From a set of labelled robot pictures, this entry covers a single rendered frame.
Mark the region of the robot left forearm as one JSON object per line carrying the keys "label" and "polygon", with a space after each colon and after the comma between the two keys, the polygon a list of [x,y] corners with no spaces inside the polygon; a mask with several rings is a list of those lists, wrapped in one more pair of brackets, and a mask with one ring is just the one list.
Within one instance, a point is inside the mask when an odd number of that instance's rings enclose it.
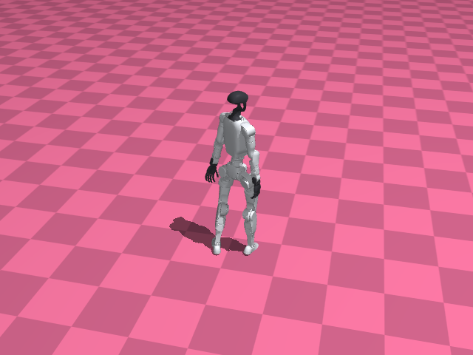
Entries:
{"label": "robot left forearm", "polygon": [[220,157],[221,157],[222,147],[223,147],[223,145],[217,143],[217,142],[216,142],[216,139],[215,139],[215,142],[214,142],[214,151],[213,151],[212,157],[211,157],[211,158],[213,158],[213,163],[212,163],[212,164],[218,164],[219,159],[220,159]]}

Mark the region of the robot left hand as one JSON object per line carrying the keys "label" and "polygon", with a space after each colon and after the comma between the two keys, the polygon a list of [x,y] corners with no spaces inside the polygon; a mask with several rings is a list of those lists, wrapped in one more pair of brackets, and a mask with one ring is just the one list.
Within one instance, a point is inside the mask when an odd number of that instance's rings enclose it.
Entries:
{"label": "robot left hand", "polygon": [[[217,174],[217,177],[219,177],[219,175],[218,175],[218,173],[217,173],[217,168],[216,168],[217,164],[212,164],[212,163],[213,163],[213,158],[211,158],[210,163],[209,163],[210,166],[208,167],[207,172],[206,172],[206,174],[205,174],[205,180],[208,181],[209,183],[210,183],[210,181],[211,181],[211,183],[212,183],[211,177],[212,177],[212,179],[213,179],[213,182],[215,182],[215,180],[214,180],[214,173],[215,173],[215,172],[216,172],[216,174]],[[207,177],[207,176],[208,176],[208,177]],[[210,180],[209,180],[209,176],[210,176]],[[207,178],[208,178],[208,179],[207,179]]]}

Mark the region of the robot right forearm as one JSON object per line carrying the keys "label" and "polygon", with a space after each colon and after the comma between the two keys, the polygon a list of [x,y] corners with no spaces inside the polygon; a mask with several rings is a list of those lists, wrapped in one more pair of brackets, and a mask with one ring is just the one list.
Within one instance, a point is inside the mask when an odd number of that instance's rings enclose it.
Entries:
{"label": "robot right forearm", "polygon": [[253,153],[253,157],[251,160],[249,160],[249,164],[251,165],[251,180],[252,177],[256,178],[256,182],[260,180],[260,175],[259,175],[259,152],[255,151]]}

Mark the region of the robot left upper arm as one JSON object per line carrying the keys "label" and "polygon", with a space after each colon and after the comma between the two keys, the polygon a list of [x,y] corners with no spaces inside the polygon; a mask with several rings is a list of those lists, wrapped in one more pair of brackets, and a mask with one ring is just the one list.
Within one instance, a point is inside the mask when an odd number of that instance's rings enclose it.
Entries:
{"label": "robot left upper arm", "polygon": [[225,117],[225,115],[227,115],[229,112],[223,112],[220,114],[220,123],[219,123],[219,126],[218,126],[218,130],[217,130],[217,137],[216,137],[216,142],[219,143],[219,144],[222,144],[224,145],[224,132],[223,132],[223,119]]}

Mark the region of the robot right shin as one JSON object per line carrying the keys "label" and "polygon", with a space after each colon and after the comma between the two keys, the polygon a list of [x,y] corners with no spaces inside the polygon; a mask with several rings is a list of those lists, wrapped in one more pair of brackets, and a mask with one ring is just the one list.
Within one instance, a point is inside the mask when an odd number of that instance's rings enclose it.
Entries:
{"label": "robot right shin", "polygon": [[245,227],[245,233],[247,234],[248,238],[248,246],[251,245],[251,247],[254,246],[254,234],[256,231],[256,212],[252,211],[249,217],[250,221],[245,220],[244,221],[244,227]]}

